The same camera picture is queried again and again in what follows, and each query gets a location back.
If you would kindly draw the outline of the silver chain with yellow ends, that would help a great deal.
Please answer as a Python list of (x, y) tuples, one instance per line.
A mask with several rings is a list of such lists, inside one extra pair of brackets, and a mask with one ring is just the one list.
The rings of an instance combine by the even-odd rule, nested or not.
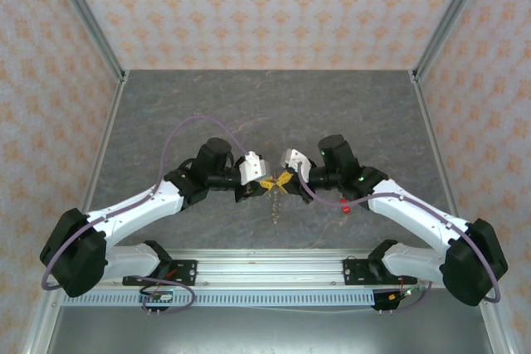
[(270, 199), (271, 199), (271, 219), (272, 222), (276, 225), (280, 221), (280, 189), (279, 188), (273, 188), (270, 191)]

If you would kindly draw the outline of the brushed metal front panel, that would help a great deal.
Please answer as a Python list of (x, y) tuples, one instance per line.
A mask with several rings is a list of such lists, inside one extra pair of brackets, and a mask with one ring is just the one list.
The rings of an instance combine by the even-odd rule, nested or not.
[(431, 296), (403, 313), (366, 309), (63, 308), (47, 354), (493, 354), (477, 309)]

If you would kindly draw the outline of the left controller circuit board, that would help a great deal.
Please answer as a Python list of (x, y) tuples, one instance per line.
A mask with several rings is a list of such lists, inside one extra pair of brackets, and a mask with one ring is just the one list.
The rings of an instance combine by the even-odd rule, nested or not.
[(140, 305), (146, 315), (161, 316), (173, 303), (173, 292), (162, 290), (160, 285), (144, 286), (139, 290)]

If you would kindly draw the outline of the controller circuit board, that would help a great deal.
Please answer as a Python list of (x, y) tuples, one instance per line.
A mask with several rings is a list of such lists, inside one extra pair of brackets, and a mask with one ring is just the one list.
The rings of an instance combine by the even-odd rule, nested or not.
[(413, 308), (424, 298), (425, 294), (419, 289), (381, 289), (373, 292), (374, 303), (371, 308), (379, 315), (384, 313), (392, 316)]
[(144, 286), (139, 290), (140, 305), (146, 315), (161, 316), (173, 303), (173, 292), (162, 290), (160, 285)]

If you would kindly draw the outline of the right controller circuit board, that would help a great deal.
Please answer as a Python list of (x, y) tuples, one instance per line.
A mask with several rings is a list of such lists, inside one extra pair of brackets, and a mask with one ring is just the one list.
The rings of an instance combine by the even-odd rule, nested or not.
[(379, 315), (384, 313), (392, 316), (413, 308), (424, 298), (425, 294), (419, 289), (381, 289), (373, 292), (374, 303), (371, 308)]

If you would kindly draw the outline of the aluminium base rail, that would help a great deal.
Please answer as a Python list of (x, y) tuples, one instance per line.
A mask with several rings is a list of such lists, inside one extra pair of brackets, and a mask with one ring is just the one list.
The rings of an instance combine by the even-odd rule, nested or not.
[(339, 289), (343, 260), (365, 259), (367, 250), (186, 249), (168, 252), (197, 261), (195, 289)]

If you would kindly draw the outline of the aluminium right side rail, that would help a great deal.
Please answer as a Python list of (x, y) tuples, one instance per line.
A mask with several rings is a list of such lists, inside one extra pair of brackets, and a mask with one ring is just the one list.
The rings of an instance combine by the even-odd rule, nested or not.
[[(436, 132), (431, 121), (426, 100), (422, 93), (420, 80), (414, 70), (408, 71), (411, 83), (413, 85), (417, 101), (422, 114), (423, 122), (426, 126), (428, 138), (431, 143), (431, 149), (435, 157), (437, 170), (441, 178), (441, 184), (445, 193), (447, 205), (454, 216), (459, 216), (460, 211), (455, 200), (452, 190), (451, 180), (446, 170), (446, 165), (441, 154), (439, 143), (436, 139)], [(489, 338), (493, 354), (520, 354), (514, 334), (509, 329), (509, 322), (506, 317), (506, 302), (502, 299), (499, 303), (490, 303), (482, 301), (480, 304), (481, 315), (485, 324), (485, 329)]]

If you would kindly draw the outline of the aluminium left side rail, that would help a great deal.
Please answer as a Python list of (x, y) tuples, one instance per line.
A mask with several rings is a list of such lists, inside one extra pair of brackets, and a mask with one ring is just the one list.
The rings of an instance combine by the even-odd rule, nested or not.
[[(83, 202), (81, 203), (81, 210), (83, 212), (87, 212), (90, 209), (100, 175), (100, 169), (105, 157), (105, 151), (110, 140), (115, 116), (119, 108), (119, 102), (128, 78), (129, 70), (126, 70), (119, 78), (117, 89), (111, 100), (98, 151), (96, 153), (95, 163), (90, 174), (88, 186), (85, 189)], [(37, 306), (34, 318), (32, 319), (29, 333), (22, 349), (22, 354), (47, 354), (56, 326), (56, 321), (61, 310), (61, 303), (65, 296), (66, 294), (63, 289), (41, 292), (41, 299)]]

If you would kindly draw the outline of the aluminium right frame post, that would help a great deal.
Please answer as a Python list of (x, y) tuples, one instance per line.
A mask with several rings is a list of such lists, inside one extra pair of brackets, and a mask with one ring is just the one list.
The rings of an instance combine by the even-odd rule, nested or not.
[(417, 66), (410, 71), (410, 77), (412, 78), (413, 84), (419, 84), (422, 76), (428, 72), (429, 67), (435, 60), (467, 2), (468, 0), (450, 1), (441, 20), (437, 24), (431, 39), (428, 41), (425, 50), (422, 52)]

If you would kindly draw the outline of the aluminium frame post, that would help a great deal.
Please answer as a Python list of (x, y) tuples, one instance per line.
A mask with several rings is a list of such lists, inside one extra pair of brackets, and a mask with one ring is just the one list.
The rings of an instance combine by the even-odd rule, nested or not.
[(422, 76), (428, 72), (429, 67), (435, 60), (467, 2), (468, 0), (450, 1), (441, 20), (437, 24), (431, 39), (428, 41), (425, 50), (422, 52), (417, 66), (410, 71), (410, 77), (412, 78), (413, 84), (419, 84)]
[(117, 55), (112, 49), (103, 29), (98, 23), (95, 14), (92, 12), (87, 0), (69, 0), (71, 6), (75, 9), (78, 18), (81, 20), (87, 30), (91, 40), (102, 56), (105, 64), (118, 81), (124, 79), (126, 72), (120, 64)]

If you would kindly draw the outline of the aluminium left frame post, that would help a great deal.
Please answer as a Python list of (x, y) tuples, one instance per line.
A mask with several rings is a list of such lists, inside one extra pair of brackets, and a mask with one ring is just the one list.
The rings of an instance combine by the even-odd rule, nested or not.
[(105, 64), (118, 81), (124, 79), (126, 72), (120, 64), (117, 55), (112, 49), (103, 29), (98, 23), (95, 14), (92, 12), (87, 0), (69, 0), (71, 6), (75, 9), (78, 18), (81, 20), (87, 30), (91, 40), (102, 56)]

